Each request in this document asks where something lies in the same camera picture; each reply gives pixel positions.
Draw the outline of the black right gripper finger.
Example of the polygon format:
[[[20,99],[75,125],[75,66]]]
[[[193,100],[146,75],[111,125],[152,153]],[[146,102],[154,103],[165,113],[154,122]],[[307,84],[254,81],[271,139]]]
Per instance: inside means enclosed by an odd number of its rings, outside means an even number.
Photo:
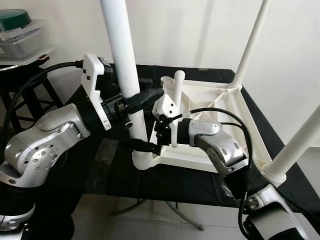
[[[140,153],[160,153],[162,146],[142,139],[129,139],[123,142],[124,146]]]

